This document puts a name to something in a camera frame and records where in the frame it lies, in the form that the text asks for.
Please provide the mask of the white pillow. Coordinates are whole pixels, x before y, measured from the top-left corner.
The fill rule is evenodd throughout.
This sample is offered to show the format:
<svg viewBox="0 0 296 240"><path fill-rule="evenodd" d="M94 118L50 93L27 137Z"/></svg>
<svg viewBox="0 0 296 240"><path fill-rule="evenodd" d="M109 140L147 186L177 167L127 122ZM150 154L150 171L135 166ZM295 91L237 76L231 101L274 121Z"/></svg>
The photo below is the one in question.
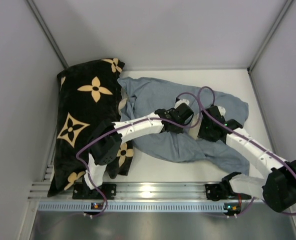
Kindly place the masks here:
<svg viewBox="0 0 296 240"><path fill-rule="evenodd" d="M187 130L187 134L193 138L194 140L198 139L199 130L201 127L202 117L199 118L199 115L195 115L191 121L190 126L194 126L193 128L189 128Z"/></svg>

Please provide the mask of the blue pillow cover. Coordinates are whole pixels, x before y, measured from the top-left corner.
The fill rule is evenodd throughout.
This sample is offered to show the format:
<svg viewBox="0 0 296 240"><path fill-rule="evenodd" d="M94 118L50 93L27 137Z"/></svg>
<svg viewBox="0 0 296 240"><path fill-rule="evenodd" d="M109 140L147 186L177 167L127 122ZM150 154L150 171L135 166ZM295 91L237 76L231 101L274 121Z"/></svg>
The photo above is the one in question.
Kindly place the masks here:
<svg viewBox="0 0 296 240"><path fill-rule="evenodd" d="M225 108L225 119L237 120L244 124L248 118L248 103L224 92L211 93L208 89L200 90L196 86L182 85L162 79L124 77L117 80L128 96L126 106L121 110L121 121L146 116L157 109L170 109L175 105L176 97L184 93L189 106L197 113L199 108L195 96L200 96L204 107L211 103ZM249 174L249 162L236 150L221 141L210 142L194 139L185 130L175 134L163 132L149 134L133 140L133 145L140 151L169 162L194 162L208 160L225 172Z"/></svg>

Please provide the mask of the patchwork green beige pillowcase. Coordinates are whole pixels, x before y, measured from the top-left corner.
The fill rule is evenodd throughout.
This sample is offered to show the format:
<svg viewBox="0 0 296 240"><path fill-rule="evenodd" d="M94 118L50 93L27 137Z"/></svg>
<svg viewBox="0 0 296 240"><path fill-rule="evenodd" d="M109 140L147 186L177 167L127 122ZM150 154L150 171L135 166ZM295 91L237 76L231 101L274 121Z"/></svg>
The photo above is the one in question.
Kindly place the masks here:
<svg viewBox="0 0 296 240"><path fill-rule="evenodd" d="M122 88L121 89L121 100L120 100L119 105L118 105L118 110L119 111L121 111L125 107L128 99L129 99L129 97L128 97L126 91Z"/></svg>

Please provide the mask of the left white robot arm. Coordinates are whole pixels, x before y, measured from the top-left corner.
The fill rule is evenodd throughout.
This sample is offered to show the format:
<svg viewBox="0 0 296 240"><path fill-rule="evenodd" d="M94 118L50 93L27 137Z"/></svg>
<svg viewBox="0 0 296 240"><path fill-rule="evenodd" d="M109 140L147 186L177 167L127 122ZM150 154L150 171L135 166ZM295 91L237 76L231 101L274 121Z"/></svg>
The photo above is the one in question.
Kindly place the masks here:
<svg viewBox="0 0 296 240"><path fill-rule="evenodd" d="M179 99L171 109L158 109L149 115L122 122L103 121L90 136L89 143L77 153L77 159L83 152L88 153L88 163L84 175L87 192L103 183L103 174L121 150L121 145L133 139L163 132L180 134L188 127L194 113L189 101Z"/></svg>

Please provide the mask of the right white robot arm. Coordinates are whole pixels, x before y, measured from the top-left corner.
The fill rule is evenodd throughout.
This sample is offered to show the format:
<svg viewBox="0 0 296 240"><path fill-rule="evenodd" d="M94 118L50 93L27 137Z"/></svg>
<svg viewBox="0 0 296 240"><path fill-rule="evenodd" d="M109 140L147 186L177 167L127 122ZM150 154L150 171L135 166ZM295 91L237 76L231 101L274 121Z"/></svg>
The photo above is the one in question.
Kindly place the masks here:
<svg viewBox="0 0 296 240"><path fill-rule="evenodd" d="M234 171L222 178L214 194L225 198L238 194L252 196L263 200L277 213L295 205L296 160L287 161L266 149L236 120L225 120L223 113L224 108L215 105L202 109L198 137L223 142L240 153L262 176Z"/></svg>

